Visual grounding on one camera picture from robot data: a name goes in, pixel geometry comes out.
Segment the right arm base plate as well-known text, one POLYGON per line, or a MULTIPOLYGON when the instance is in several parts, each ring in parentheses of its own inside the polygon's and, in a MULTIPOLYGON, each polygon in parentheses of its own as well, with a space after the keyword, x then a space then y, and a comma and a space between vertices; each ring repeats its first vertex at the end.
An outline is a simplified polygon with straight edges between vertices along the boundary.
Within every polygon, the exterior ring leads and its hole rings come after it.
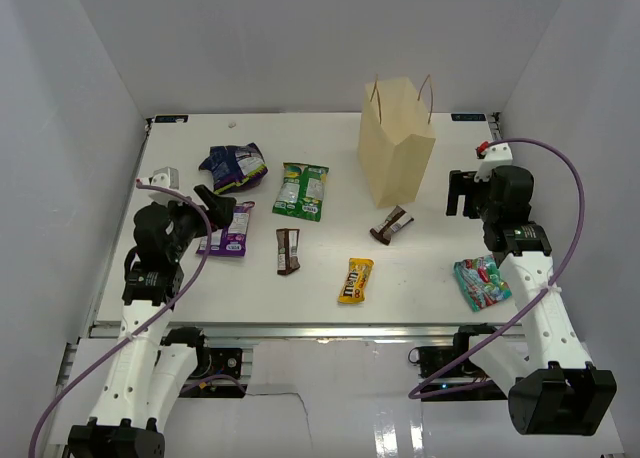
MULTIPOLYGON (((420 346, 412 348, 407 355, 410 365, 419 370, 421 380, 426 379, 433 372, 453 361, 458 355, 452 345, 449 346, 420 346)), ((466 360, 456 368, 447 371, 426 386, 422 393, 447 390, 454 387, 466 386, 474 383, 489 382, 489 378, 479 367, 466 360)), ((505 400, 506 396, 495 384, 488 384, 474 390, 445 394, 433 397, 433 400, 505 400)))

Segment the crumpled dark purple snack bag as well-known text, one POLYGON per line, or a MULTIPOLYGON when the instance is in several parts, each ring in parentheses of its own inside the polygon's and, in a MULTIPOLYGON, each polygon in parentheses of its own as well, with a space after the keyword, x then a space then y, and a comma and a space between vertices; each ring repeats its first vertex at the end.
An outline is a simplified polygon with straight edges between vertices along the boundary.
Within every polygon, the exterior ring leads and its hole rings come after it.
POLYGON ((264 156, 253 142, 245 146, 212 146, 198 170, 211 174, 216 195, 258 186, 268 173, 264 156))

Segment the brown chocolate bar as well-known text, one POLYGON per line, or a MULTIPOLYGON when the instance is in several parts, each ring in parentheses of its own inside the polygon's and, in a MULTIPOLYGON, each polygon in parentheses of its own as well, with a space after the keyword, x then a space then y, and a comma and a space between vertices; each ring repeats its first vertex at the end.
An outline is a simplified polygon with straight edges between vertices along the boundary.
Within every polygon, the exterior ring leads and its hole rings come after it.
POLYGON ((280 228, 276 230, 277 274, 289 275, 300 268, 298 258, 299 229, 280 228))
POLYGON ((388 246, 393 235, 413 221, 414 218, 405 209, 396 206, 381 224, 372 227, 369 232, 378 242, 388 246))

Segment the brown paper bag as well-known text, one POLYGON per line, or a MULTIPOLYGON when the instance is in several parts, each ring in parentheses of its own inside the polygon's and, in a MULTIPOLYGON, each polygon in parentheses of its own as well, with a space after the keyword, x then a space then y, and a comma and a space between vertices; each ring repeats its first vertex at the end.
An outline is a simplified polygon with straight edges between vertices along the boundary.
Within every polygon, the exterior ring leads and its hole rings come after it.
POLYGON ((407 77, 365 85, 357 155, 378 208, 413 202, 436 143, 433 83, 407 77))

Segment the colourful red green candy bag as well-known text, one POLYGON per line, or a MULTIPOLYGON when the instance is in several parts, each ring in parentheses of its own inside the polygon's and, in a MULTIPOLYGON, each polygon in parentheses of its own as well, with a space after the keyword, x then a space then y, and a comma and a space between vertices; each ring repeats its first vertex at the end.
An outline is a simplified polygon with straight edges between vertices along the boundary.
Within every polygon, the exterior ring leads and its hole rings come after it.
POLYGON ((478 312, 512 296, 492 254, 453 264, 453 275, 466 303, 478 312))

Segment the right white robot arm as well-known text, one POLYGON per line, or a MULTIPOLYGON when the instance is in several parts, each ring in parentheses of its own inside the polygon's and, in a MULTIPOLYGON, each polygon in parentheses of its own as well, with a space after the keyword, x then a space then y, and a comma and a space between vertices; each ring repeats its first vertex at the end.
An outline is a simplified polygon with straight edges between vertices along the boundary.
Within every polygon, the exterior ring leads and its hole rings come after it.
POLYGON ((532 174, 501 165, 487 177, 453 170, 446 213, 483 223, 484 242, 509 285, 528 355, 521 357, 503 337, 486 346, 477 336, 453 349, 461 375, 483 370, 507 398, 508 412, 522 435, 592 436, 616 391, 613 373, 595 367, 577 338, 552 283, 552 249, 544 229, 530 218, 532 174))

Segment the yellow M&M's packet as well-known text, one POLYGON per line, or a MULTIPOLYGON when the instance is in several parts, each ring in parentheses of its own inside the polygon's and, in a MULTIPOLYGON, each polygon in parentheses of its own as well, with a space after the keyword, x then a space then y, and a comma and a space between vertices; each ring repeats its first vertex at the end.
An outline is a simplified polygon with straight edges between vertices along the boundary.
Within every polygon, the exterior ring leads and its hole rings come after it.
POLYGON ((360 304, 365 300, 365 289, 374 261, 367 258, 350 258, 348 273, 338 296, 342 305, 360 304))

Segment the left blue table label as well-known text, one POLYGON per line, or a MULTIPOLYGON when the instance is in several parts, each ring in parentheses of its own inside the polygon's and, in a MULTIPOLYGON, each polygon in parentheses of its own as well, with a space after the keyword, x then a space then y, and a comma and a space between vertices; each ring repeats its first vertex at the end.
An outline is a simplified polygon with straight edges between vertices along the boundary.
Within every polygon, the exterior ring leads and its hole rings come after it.
POLYGON ((187 123, 189 120, 188 115, 156 115, 153 118, 154 124, 180 124, 187 123))

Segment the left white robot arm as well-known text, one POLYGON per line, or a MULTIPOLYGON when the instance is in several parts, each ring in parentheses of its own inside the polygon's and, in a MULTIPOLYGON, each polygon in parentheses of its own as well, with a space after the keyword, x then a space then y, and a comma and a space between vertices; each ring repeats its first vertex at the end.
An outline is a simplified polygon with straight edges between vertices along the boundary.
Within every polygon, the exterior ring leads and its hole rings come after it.
POLYGON ((195 282, 184 277, 182 257, 193 240, 232 223, 236 201, 204 185, 194 189, 198 202, 175 190, 155 190, 169 199, 134 216, 118 342, 105 358, 109 372, 87 423, 69 432, 74 457, 164 456, 164 428, 182 387, 211 365, 200 329, 168 325, 195 282))

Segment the aluminium front rail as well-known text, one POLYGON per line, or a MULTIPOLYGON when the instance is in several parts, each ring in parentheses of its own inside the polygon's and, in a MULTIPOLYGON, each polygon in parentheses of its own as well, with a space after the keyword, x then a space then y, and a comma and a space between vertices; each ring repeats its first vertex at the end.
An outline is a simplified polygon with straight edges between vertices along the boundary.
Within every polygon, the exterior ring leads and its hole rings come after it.
POLYGON ((452 337, 463 324, 214 324, 174 323, 162 332, 182 327, 196 327, 214 340, 221 339, 391 339, 452 337))

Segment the blue table label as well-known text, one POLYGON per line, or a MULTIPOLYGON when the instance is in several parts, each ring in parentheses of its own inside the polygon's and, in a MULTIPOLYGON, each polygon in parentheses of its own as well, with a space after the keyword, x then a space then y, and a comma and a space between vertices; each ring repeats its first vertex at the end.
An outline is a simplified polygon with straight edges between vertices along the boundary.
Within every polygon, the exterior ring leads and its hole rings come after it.
POLYGON ((482 113, 451 113, 451 119, 455 122, 485 122, 486 116, 482 113))
POLYGON ((154 124, 180 124, 187 123, 189 120, 188 115, 156 115, 153 118, 154 124))

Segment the right blue table label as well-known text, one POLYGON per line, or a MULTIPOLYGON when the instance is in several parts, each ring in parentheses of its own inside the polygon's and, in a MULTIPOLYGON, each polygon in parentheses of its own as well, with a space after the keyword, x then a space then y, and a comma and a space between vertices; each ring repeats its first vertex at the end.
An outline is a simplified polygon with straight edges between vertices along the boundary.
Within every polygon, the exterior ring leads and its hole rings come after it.
POLYGON ((486 116, 482 113, 451 113, 451 119, 455 122, 485 122, 486 116))

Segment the flat purple candy bag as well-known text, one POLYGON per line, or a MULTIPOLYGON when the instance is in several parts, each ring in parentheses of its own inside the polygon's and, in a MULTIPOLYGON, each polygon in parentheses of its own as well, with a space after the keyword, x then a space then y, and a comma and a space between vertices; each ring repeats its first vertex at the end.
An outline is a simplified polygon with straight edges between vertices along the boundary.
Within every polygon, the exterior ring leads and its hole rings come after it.
POLYGON ((202 237, 196 253, 214 257, 244 257, 251 211, 254 207, 254 201, 237 203, 231 224, 211 234, 209 247, 206 246, 207 238, 202 237))

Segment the green Fox's candy bag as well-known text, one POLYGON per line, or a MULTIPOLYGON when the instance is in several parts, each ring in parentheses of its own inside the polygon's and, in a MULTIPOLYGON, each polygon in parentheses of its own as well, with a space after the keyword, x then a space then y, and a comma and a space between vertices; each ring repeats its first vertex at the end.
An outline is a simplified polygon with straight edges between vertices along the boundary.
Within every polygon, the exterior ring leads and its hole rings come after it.
POLYGON ((319 222, 329 168, 306 163, 284 162, 283 169, 283 182, 272 212, 319 222))

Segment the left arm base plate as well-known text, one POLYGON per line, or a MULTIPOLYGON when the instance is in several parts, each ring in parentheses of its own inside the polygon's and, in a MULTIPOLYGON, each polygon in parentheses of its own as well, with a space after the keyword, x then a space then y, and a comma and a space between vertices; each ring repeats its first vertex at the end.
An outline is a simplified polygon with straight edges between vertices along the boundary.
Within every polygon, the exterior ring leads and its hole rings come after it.
POLYGON ((239 380, 242 373, 243 350, 241 348, 203 347, 196 351, 197 366, 190 380, 212 375, 226 375, 239 380))

